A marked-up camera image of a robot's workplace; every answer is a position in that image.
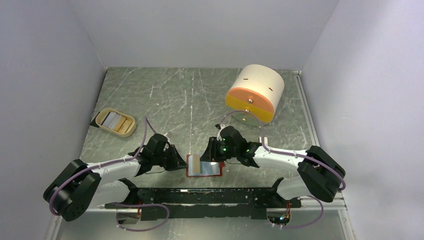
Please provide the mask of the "red leather card holder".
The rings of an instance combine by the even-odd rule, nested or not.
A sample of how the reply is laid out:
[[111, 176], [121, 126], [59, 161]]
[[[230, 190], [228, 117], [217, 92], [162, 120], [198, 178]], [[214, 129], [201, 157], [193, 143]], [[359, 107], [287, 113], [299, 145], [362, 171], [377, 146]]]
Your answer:
[[200, 177], [220, 177], [223, 175], [224, 162], [202, 162], [200, 161], [201, 173], [198, 175], [189, 175], [189, 156], [186, 156], [186, 176], [188, 178], [200, 178]]

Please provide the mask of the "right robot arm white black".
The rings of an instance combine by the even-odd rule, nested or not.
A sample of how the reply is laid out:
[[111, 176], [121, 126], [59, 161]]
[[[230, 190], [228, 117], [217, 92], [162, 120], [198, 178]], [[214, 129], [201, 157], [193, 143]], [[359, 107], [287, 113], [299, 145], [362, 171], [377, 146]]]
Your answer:
[[233, 158], [246, 167], [266, 167], [298, 174], [277, 181], [276, 190], [269, 197], [275, 207], [282, 207], [297, 197], [314, 197], [331, 203], [337, 192], [346, 187], [345, 170], [320, 146], [312, 145], [307, 150], [270, 147], [265, 137], [259, 142], [247, 141], [233, 126], [226, 126], [217, 137], [210, 137], [199, 160], [220, 163]]

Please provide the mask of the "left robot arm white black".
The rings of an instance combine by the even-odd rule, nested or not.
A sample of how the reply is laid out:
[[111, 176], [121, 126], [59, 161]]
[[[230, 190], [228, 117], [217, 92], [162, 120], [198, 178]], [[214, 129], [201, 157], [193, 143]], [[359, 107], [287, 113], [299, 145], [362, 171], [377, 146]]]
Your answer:
[[71, 161], [43, 193], [53, 215], [70, 222], [86, 210], [101, 205], [132, 208], [143, 204], [138, 187], [130, 178], [141, 176], [159, 166], [165, 171], [187, 167], [175, 145], [162, 134], [144, 139], [142, 145], [125, 156], [99, 163]]

